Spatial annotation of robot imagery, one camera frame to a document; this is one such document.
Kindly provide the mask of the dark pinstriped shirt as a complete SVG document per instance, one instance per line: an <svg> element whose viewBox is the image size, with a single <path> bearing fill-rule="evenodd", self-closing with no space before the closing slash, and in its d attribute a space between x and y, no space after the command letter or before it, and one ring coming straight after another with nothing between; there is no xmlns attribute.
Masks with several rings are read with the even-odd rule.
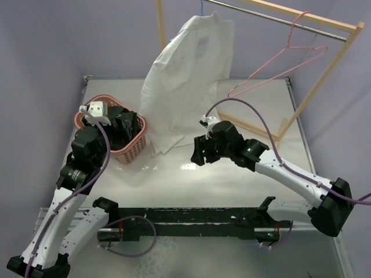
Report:
<svg viewBox="0 0 371 278"><path fill-rule="evenodd" d="M117 132L122 148L126 147L141 131L137 113L127 108L108 107L108 118Z"/></svg>

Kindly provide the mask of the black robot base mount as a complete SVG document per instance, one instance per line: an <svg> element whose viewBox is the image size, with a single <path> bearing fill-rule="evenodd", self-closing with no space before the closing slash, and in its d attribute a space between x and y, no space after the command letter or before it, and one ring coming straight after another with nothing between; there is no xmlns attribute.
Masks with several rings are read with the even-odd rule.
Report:
<svg viewBox="0 0 371 278"><path fill-rule="evenodd" d="M267 212L255 207L237 208L119 208L118 217L140 215L155 226L158 237L237 237L256 238L256 229L274 230L278 226ZM123 228L136 228L142 235L153 236L147 222L131 219Z"/></svg>

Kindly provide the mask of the white shirt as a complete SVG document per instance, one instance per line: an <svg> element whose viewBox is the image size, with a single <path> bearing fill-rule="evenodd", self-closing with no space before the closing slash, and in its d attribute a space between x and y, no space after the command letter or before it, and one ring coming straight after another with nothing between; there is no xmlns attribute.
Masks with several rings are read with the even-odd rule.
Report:
<svg viewBox="0 0 371 278"><path fill-rule="evenodd" d="M230 77L234 27L218 12L193 16L153 62L141 88L152 156L193 142L198 121L216 101L218 81Z"/></svg>

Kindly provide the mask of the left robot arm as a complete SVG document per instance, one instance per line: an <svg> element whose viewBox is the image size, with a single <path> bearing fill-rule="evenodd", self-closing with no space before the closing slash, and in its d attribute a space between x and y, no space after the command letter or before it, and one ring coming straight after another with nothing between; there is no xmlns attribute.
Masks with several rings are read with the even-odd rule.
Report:
<svg viewBox="0 0 371 278"><path fill-rule="evenodd" d="M70 228L76 213L102 175L110 159L110 140L101 124L79 129L60 171L53 199L34 238L21 255L11 257L7 269L22 277L67 277L71 263L104 225L119 221L118 204L104 199Z"/></svg>

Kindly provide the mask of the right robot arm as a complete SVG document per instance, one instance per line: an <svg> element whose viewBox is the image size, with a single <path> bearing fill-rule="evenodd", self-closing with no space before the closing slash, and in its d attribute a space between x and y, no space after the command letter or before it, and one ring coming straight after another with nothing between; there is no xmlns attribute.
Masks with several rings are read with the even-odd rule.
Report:
<svg viewBox="0 0 371 278"><path fill-rule="evenodd" d="M336 237L349 217L353 204L350 185L342 178L332 181L311 174L287 161L280 161L275 152L255 139L244 139L229 121L211 116L200 120L206 134L195 137L191 162L203 166L228 158L241 168L272 178L300 195L302 201L271 198L258 212L263 226L277 221L312 224L323 234Z"/></svg>

